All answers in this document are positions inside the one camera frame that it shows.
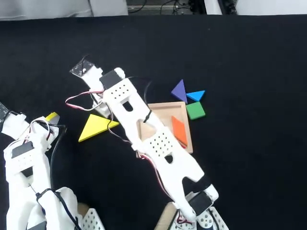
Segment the green square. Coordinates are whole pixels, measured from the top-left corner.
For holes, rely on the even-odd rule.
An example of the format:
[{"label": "green square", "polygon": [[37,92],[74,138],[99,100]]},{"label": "green square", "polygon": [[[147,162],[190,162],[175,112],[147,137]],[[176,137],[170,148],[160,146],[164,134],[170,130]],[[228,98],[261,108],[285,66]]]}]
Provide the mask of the green square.
[{"label": "green square", "polygon": [[200,102],[195,102],[187,105],[188,115],[191,120],[205,116],[205,111]]}]

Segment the yellow block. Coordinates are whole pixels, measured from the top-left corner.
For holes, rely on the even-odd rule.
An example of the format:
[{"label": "yellow block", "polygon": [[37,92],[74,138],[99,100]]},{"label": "yellow block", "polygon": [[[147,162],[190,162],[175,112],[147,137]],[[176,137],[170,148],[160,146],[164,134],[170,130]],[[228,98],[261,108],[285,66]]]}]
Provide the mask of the yellow block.
[{"label": "yellow block", "polygon": [[[84,141],[88,138],[91,138],[99,133],[102,133],[107,130],[107,124],[109,124],[110,120],[105,119],[100,116],[96,116],[91,114],[84,126],[84,129],[79,137],[79,142]],[[112,121],[109,125],[109,128],[113,128],[118,126],[119,122]]]},{"label": "yellow block", "polygon": [[58,114],[56,112],[52,112],[46,117],[46,120],[49,122],[51,119],[53,119],[56,116],[58,116]]}]

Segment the robotic arm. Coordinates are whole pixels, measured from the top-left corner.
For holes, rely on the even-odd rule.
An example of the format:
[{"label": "robotic arm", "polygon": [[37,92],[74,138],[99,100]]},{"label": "robotic arm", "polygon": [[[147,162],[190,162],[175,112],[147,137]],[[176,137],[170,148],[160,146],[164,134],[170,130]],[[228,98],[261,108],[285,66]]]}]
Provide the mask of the robotic arm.
[{"label": "robotic arm", "polygon": [[[116,68],[102,75],[100,68],[83,59],[71,73],[83,79],[90,91],[103,91],[103,94],[94,94],[97,102],[94,102],[93,107],[104,117],[110,114],[117,117],[132,149],[153,163],[175,206],[188,221],[196,223],[197,217],[205,213],[218,198],[218,193],[195,159],[181,147],[168,127],[144,103],[131,81],[125,78],[124,71]],[[126,103],[130,104],[132,111],[125,109]],[[139,121],[155,129],[155,134],[145,141],[138,135]],[[184,177],[199,183],[202,189],[186,198],[182,185]]]},{"label": "robotic arm", "polygon": [[94,226],[104,230],[94,209],[88,211],[86,219],[78,213],[77,198],[71,189],[63,187],[54,191],[51,187],[45,152],[58,137],[61,125],[51,124],[44,117],[29,124],[25,115],[20,118],[18,114],[6,112],[1,131],[11,137],[21,134],[4,150],[10,199],[7,230],[85,230],[93,218]]}]

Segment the wooden tray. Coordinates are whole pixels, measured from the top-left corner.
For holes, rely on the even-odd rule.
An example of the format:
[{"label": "wooden tray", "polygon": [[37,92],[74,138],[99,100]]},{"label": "wooden tray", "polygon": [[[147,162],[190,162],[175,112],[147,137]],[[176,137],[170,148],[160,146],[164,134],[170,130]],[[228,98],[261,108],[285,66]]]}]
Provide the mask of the wooden tray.
[{"label": "wooden tray", "polygon": [[[169,127],[173,132],[172,116],[184,123],[188,146],[186,151],[193,153],[192,140],[190,134],[188,114],[186,104],[184,102],[167,102],[167,103],[154,103],[148,104],[148,107],[155,113],[162,123]],[[146,123],[138,122],[138,132],[141,140],[145,140],[155,134],[155,129]]]}]

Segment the black table surface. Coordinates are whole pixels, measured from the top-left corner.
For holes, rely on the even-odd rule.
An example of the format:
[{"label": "black table surface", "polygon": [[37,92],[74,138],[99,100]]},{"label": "black table surface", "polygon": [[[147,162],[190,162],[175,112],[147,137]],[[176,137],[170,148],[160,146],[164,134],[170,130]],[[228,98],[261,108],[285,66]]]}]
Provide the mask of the black table surface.
[{"label": "black table surface", "polygon": [[[118,138],[106,132],[78,143],[89,112],[64,101],[88,88],[69,70],[89,54],[105,72],[121,67],[153,79],[150,103],[176,101],[170,91],[184,79],[187,92],[206,90],[206,117],[189,122],[193,157],[218,190],[215,206],[229,228],[305,229],[306,28],[307,16],[1,22],[0,101],[29,121],[61,115],[68,133],[55,158],[56,186],[96,208],[107,230],[153,229],[169,199],[150,164]],[[144,82],[133,82],[142,93]],[[91,106],[89,97],[76,102]],[[11,140],[1,135],[1,148]],[[0,164],[4,228],[3,154]]]}]

